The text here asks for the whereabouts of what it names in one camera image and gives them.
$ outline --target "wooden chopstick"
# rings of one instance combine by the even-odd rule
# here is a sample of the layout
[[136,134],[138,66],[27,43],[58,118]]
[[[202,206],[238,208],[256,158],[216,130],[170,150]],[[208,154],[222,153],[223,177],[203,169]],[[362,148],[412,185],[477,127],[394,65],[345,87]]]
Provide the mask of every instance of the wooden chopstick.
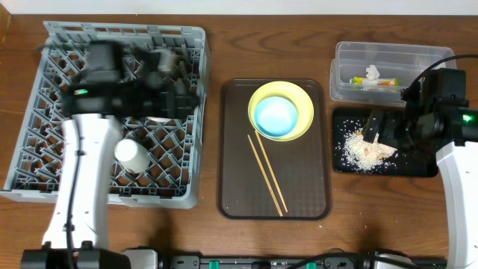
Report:
[[282,210],[281,207],[279,206],[279,203],[277,202],[276,195],[274,194],[274,191],[272,190],[272,187],[270,186],[269,179],[267,178],[266,171],[264,171],[264,167],[262,166],[261,159],[259,158],[259,155],[257,154],[257,151],[255,150],[254,143],[252,142],[251,136],[247,135],[249,138],[249,142],[251,143],[252,151],[254,151],[255,159],[257,160],[257,163],[259,164],[259,167],[261,168],[262,176],[264,176],[264,179],[266,181],[267,187],[269,188],[270,195],[272,196],[272,199],[274,200],[274,204],[276,204],[277,211],[279,212],[279,216],[282,217]]
[[277,191],[279,192],[279,196],[281,197],[282,205],[284,205],[285,211],[288,212],[287,206],[285,205],[284,197],[282,196],[281,188],[279,187],[279,183],[277,183],[276,175],[274,174],[274,171],[272,170],[272,167],[270,166],[269,158],[267,157],[266,150],[264,149],[264,146],[262,145],[261,136],[259,135],[257,130],[255,130],[255,135],[257,136],[259,145],[261,145],[262,154],[264,154],[264,157],[266,158],[267,166],[269,167],[270,174],[272,175],[272,180],[274,181]]

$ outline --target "black tray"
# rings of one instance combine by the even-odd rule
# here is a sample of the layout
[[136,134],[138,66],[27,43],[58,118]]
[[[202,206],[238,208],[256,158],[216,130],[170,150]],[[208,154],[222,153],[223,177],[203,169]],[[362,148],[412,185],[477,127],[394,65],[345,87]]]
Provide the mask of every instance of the black tray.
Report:
[[[223,86],[217,207],[231,219],[322,220],[332,207],[322,87],[307,79],[286,80],[299,85],[311,97],[314,120],[309,130],[295,140],[261,139],[288,207],[286,213],[247,114],[252,94],[271,81],[275,80],[234,79]],[[284,217],[277,212],[247,135],[258,150]]]
[[[342,161],[342,155],[344,154],[343,145],[345,144],[344,135],[353,130],[356,123],[360,123],[360,127],[363,127],[367,123],[371,110],[368,108],[336,108],[332,116],[332,133],[334,136],[334,143],[332,151],[334,153],[334,168],[338,172],[343,173],[358,173],[354,171],[352,165],[348,165],[347,159]],[[424,161],[423,158],[417,157],[411,153],[403,154],[398,152],[392,155],[390,158],[386,158],[384,163],[390,161],[397,166],[389,165],[386,167],[384,164],[377,167],[372,174],[382,174],[389,176],[420,176],[420,177],[433,177],[438,174],[438,167],[436,161],[431,158],[429,161]]]

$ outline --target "wooden surface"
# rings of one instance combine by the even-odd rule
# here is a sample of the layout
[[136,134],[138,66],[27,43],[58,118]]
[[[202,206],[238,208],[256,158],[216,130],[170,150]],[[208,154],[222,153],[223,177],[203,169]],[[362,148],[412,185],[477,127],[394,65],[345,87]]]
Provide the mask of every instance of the wooden surface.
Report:
[[[216,208],[220,87],[231,78],[312,78],[332,111],[329,69],[342,40],[449,46],[478,53],[478,17],[434,16],[13,16],[0,50],[0,186],[47,38],[43,20],[196,25],[211,47],[199,202],[191,210],[110,206],[111,249],[150,245],[166,253],[207,256],[311,256],[332,247],[387,247],[411,256],[447,256],[447,218],[440,176],[415,179],[332,172],[333,210],[323,222],[239,221]],[[468,98],[478,106],[478,65],[463,60]],[[0,268],[17,268],[22,251],[40,247],[53,205],[0,197]]]
[[5,36],[8,30],[8,24],[10,23],[10,13],[7,9],[0,4],[0,48],[5,40]]

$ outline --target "gray plastic dish rack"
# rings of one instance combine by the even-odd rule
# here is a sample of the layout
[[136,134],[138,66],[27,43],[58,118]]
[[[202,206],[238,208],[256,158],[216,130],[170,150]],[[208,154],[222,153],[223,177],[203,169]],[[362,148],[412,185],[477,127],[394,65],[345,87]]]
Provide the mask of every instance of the gray plastic dish rack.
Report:
[[[111,167],[108,203],[140,207],[192,208],[198,201],[202,160],[202,127],[208,94],[209,48],[198,27],[126,25],[83,22],[44,22],[49,39],[4,189],[0,194],[20,202],[56,202],[63,156],[60,91],[88,67],[85,45],[91,40],[116,40],[147,50],[168,48],[179,55],[165,83],[183,84],[201,103],[185,120],[165,124],[124,120],[124,136],[143,144],[151,160],[138,175],[115,161]],[[140,75],[141,62],[128,55],[125,80]]]

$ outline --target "white cup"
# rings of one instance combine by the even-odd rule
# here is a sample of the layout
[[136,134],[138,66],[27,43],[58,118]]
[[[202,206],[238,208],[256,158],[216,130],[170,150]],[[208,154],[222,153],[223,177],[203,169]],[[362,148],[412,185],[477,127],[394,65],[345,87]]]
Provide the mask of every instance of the white cup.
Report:
[[114,148],[114,156],[130,173],[141,173],[149,166],[148,150],[131,139],[123,139]]

